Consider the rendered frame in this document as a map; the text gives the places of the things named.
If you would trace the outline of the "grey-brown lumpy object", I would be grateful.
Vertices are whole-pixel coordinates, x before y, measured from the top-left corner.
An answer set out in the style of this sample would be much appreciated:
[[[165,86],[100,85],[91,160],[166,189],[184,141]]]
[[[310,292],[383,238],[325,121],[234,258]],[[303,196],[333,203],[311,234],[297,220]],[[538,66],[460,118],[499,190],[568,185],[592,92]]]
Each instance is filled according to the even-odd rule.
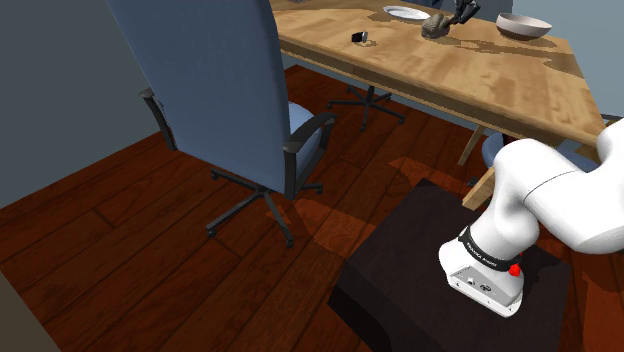
[[[450,31],[450,21],[442,14],[434,14],[421,25],[421,36],[436,39],[446,36]]]

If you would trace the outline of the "beige bowl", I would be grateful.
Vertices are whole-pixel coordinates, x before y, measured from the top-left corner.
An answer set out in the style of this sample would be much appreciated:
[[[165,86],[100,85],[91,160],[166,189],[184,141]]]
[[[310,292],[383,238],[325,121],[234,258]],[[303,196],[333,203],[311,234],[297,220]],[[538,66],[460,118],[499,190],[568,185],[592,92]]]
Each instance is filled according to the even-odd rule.
[[[540,38],[552,29],[552,25],[545,21],[512,13],[500,13],[496,27],[502,35],[524,41]]]

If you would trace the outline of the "white plate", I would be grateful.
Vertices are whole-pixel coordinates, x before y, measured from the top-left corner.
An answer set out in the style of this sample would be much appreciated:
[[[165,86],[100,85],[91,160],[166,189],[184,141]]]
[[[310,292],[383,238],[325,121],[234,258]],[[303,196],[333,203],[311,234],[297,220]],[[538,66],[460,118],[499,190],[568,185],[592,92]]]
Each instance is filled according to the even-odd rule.
[[[430,18],[425,11],[405,6],[384,6],[383,10],[391,16],[405,20],[424,21]]]

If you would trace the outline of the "wooden table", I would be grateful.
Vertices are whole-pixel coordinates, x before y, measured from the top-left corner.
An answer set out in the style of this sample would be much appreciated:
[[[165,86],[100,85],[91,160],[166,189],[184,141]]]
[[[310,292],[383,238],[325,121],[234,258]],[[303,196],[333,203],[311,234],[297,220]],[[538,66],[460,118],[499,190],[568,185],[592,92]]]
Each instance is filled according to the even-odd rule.
[[[399,0],[269,2],[284,54],[474,123],[464,157],[487,129],[593,148],[605,127],[564,39],[515,41],[480,19],[425,39],[383,10]],[[353,43],[361,31],[367,42]]]

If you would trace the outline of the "office chair with black base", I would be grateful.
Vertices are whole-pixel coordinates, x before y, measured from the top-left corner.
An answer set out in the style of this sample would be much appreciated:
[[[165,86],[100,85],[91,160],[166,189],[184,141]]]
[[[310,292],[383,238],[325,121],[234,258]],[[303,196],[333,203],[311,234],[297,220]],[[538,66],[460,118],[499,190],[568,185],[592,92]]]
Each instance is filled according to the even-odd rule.
[[[364,115],[361,122],[360,130],[364,131],[367,127],[368,120],[368,112],[370,108],[376,109],[383,113],[394,116],[398,119],[399,124],[403,124],[405,121],[405,117],[399,113],[391,111],[381,105],[378,105],[379,101],[385,100],[390,101],[392,98],[392,94],[390,92],[382,94],[378,97],[374,97],[375,87],[370,85],[367,89],[366,96],[362,96],[354,86],[348,85],[346,89],[347,93],[353,93],[358,100],[330,100],[327,103],[327,108],[331,109],[334,105],[347,105],[347,106],[363,106],[364,107]]]

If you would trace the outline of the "blue chair under table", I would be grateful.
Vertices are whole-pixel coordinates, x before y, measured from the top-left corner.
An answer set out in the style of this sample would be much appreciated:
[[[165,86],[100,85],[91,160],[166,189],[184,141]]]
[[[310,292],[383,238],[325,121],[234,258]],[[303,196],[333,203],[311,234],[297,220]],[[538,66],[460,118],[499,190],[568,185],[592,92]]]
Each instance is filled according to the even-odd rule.
[[[612,174],[614,178],[624,179],[624,127],[615,127],[603,136],[603,146],[614,152],[610,157],[601,156],[603,162],[591,159],[567,150],[552,148],[535,140],[516,142],[507,146],[505,134],[495,133],[489,136],[482,146],[482,156],[488,167],[494,166],[496,173],[500,171],[513,173],[517,176],[528,176],[531,172],[536,176],[560,175],[580,169],[597,174]]]

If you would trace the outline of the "large blue office chair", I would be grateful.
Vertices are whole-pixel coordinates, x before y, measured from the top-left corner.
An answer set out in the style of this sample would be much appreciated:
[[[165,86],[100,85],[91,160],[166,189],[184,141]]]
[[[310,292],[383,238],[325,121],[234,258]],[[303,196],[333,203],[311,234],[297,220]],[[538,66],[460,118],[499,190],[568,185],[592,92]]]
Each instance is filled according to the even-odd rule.
[[[140,95],[167,146],[253,192],[207,225],[209,237],[258,198],[281,222],[272,193],[323,191],[307,180],[336,116],[289,101],[269,0],[106,2],[149,83]]]

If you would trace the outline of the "dark robot stand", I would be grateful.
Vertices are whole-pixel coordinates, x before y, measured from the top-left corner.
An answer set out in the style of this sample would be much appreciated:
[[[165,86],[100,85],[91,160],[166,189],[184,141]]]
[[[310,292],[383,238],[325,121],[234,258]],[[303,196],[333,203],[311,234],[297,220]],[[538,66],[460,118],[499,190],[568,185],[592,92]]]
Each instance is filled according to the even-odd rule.
[[[346,260],[329,306],[372,352],[563,352],[570,267],[525,251],[524,299],[503,318],[451,288],[439,247],[478,214],[423,179]]]

